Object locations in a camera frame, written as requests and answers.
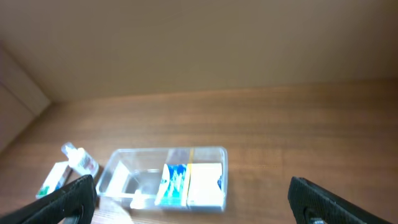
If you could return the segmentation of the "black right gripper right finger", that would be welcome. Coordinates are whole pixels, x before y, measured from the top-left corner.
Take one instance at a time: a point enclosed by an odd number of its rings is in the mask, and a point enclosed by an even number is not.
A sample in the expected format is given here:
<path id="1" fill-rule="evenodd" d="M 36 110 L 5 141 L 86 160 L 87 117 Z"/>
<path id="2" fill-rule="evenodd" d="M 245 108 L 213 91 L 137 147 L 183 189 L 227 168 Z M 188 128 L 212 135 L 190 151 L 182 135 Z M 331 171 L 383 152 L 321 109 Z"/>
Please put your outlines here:
<path id="1" fill-rule="evenodd" d="M 298 224 L 387 223 L 303 177 L 292 177 L 288 201 Z"/>

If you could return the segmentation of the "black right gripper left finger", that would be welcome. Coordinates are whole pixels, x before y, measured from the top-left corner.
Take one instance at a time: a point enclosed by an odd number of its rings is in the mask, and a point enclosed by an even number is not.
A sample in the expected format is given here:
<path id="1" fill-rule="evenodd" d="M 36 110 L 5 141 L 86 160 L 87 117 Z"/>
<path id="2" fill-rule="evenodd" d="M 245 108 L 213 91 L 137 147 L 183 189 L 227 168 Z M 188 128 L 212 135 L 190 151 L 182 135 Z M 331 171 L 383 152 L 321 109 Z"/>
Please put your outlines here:
<path id="1" fill-rule="evenodd" d="M 94 179 L 88 174 L 1 217 L 1 223 L 91 223 L 96 201 Z"/>

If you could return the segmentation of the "white green Panadol box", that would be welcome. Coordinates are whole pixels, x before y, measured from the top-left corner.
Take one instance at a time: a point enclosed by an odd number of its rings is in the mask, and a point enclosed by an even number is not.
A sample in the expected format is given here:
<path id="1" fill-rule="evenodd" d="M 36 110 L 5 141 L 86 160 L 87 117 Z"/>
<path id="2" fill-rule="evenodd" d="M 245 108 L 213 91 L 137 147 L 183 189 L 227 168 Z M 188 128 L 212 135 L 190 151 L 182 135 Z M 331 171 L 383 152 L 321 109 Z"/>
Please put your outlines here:
<path id="1" fill-rule="evenodd" d="M 68 161 L 56 162 L 36 193 L 35 198 L 40 199 L 63 187 L 71 171 Z"/>

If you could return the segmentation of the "blue VapoDrops box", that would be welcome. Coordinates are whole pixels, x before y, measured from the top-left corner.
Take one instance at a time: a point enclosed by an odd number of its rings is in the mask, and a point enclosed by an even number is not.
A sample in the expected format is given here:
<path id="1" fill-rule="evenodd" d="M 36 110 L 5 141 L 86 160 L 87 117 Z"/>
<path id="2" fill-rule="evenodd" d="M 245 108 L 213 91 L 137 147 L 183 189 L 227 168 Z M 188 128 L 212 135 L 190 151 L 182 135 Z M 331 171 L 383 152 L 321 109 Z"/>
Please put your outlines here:
<path id="1" fill-rule="evenodd" d="M 165 164 L 155 198 L 155 205 L 159 207 L 186 208 L 190 176 L 190 164 Z"/>

